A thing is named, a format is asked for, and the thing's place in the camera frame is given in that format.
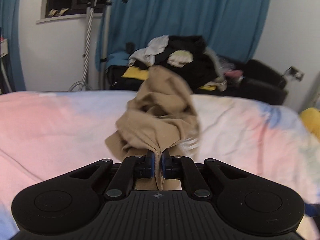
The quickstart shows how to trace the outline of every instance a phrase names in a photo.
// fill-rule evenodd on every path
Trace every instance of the window sill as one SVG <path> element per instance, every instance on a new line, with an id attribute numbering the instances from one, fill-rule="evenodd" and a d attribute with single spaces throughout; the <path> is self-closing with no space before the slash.
<path id="1" fill-rule="evenodd" d="M 62 16 L 37 20 L 36 24 L 42 24 L 42 23 L 52 22 L 52 21 L 64 21 L 64 20 L 70 20 L 70 19 L 79 19 L 79 18 L 85 18 L 86 16 L 87 16 L 86 14 L 62 15 Z M 93 17 L 101 17 L 101 16 L 102 16 L 102 13 L 93 14 Z"/>

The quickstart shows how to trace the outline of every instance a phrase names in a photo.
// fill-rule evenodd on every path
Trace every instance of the white wall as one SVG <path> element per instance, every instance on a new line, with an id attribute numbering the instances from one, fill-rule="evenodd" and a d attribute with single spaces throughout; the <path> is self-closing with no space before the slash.
<path id="1" fill-rule="evenodd" d="M 20 0 L 19 45 L 22 71 L 27 90 L 67 91 L 81 80 L 86 18 L 36 24 L 41 18 L 42 0 Z M 97 87 L 94 67 L 97 31 L 100 19 L 92 27 L 90 84 Z"/>
<path id="2" fill-rule="evenodd" d="M 254 58 L 281 73 L 290 66 L 305 73 L 287 86 L 285 105 L 299 111 L 320 72 L 320 0 L 271 0 Z"/>

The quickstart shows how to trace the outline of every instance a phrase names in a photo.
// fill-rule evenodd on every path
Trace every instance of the wall outlet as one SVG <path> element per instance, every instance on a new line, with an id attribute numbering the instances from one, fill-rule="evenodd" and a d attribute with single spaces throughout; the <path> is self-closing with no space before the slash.
<path id="1" fill-rule="evenodd" d="M 288 69 L 288 75 L 293 76 L 299 82 L 301 82 L 304 77 L 304 73 L 294 66 Z"/>

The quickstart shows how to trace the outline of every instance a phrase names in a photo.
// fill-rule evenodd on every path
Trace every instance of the khaki garment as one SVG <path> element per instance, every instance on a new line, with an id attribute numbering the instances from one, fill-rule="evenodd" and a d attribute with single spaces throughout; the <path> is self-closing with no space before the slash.
<path id="1" fill-rule="evenodd" d="M 155 153 L 155 178 L 159 190 L 164 179 L 160 170 L 161 153 L 193 158 L 198 146 L 199 125 L 191 100 L 191 90 L 179 75 L 162 67 L 149 68 L 149 78 L 140 86 L 137 96 L 127 103 L 127 111 L 116 121 L 118 131 L 106 144 L 119 160 Z M 150 179 L 138 181 L 139 189 L 157 190 Z"/>

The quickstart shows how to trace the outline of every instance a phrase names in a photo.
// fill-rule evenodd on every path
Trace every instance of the white cloth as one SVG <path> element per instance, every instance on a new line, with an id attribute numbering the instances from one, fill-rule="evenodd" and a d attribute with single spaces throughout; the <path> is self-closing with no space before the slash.
<path id="1" fill-rule="evenodd" d="M 168 63 L 174 67 L 183 67 L 193 61 L 193 55 L 187 50 L 177 50 L 169 55 Z"/>
<path id="2" fill-rule="evenodd" d="M 133 66 L 137 60 L 143 62 L 147 66 L 153 66 L 155 64 L 155 55 L 164 52 L 166 46 L 168 46 L 169 36 L 163 35 L 152 39 L 148 43 L 148 47 L 144 49 L 138 49 L 129 57 L 129 66 Z"/>

